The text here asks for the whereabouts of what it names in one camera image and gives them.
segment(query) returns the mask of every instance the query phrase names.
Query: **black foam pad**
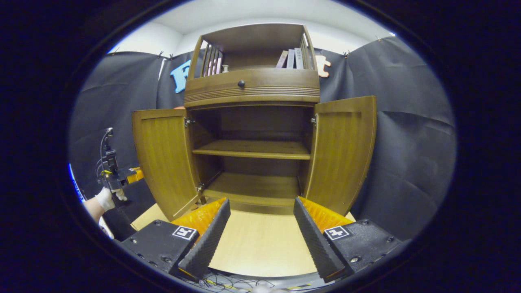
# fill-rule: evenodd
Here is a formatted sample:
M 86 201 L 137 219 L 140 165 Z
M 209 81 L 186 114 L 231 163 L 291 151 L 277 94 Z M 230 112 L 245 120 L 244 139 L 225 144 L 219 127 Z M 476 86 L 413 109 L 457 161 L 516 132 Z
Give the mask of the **black foam pad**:
M 346 273 L 344 265 L 322 236 L 306 207 L 298 198 L 295 198 L 293 214 L 320 278 L 327 283 L 343 276 Z
M 222 231 L 230 217 L 230 200 L 226 199 L 217 211 L 206 232 L 195 246 L 179 262 L 179 268 L 185 271 L 184 277 L 198 282 L 203 277 L 221 239 Z

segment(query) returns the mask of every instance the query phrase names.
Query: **cabinet top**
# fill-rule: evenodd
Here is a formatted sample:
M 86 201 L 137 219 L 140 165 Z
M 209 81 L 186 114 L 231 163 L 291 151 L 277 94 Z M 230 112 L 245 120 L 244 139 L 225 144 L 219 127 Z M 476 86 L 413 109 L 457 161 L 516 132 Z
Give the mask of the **cabinet top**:
M 201 38 L 221 52 L 299 47 L 306 26 L 296 23 L 259 23 L 204 34 Z

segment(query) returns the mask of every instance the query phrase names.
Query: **black fabric curtain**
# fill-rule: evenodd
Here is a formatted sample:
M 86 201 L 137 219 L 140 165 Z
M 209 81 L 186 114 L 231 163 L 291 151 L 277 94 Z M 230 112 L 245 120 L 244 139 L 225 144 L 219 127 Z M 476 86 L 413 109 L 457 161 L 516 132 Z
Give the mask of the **black fabric curtain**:
M 172 109 L 184 105 L 184 90 L 176 93 L 176 83 L 171 72 L 187 61 L 192 60 L 193 54 L 194 52 L 192 51 L 165 60 L 157 89 L 158 109 Z M 196 77 L 198 77 L 201 72 L 203 57 L 204 50 L 200 50 L 195 69 Z
M 434 72 L 397 38 L 326 56 L 320 101 L 377 97 L 373 159 L 351 213 L 398 238 L 414 237 L 432 219 L 449 187 L 456 159 L 454 117 Z
M 109 139 L 117 151 L 118 166 L 139 166 L 132 136 L 132 111 L 156 108 L 162 61 L 162 57 L 146 53 L 108 54 L 79 92 L 70 120 L 69 162 L 87 198 L 102 188 L 96 182 L 96 162 L 106 128 L 114 128 L 114 136 Z M 134 233 L 130 223 L 155 203 L 144 182 L 125 187 L 124 191 L 129 200 L 120 209 L 104 215 L 118 240 Z

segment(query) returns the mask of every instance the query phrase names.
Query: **blue letter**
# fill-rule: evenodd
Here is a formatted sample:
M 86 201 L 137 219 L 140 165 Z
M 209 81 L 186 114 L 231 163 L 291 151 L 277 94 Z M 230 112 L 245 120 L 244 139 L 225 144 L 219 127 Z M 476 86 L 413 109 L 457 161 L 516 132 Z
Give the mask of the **blue letter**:
M 170 72 L 170 75 L 173 76 L 173 80 L 176 83 L 176 93 L 180 93 L 182 90 L 184 90 L 184 86 L 187 83 L 186 77 L 188 76 L 190 62 L 191 60 L 188 60 L 185 63 L 183 63 L 183 65 Z

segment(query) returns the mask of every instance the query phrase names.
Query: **cabinet door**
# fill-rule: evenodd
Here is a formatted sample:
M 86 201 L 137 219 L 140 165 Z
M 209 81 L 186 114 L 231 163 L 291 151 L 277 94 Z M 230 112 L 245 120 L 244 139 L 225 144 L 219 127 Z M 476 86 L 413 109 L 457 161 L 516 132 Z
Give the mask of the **cabinet door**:
M 304 196 L 345 215 L 362 187 L 373 155 L 376 97 L 316 104 L 315 114 Z
M 169 221 L 182 215 L 200 195 L 184 109 L 132 112 L 132 130 L 146 183 Z

